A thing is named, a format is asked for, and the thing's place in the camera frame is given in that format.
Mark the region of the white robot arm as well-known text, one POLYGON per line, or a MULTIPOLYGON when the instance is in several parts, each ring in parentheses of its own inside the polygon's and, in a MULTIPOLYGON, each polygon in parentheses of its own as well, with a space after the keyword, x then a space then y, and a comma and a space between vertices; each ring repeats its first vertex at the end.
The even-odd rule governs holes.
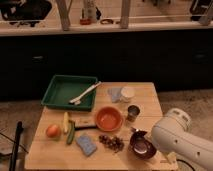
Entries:
POLYGON ((213 142, 188 132, 191 117, 179 108, 170 109, 151 129, 152 144, 162 153, 175 152, 213 171, 213 142))

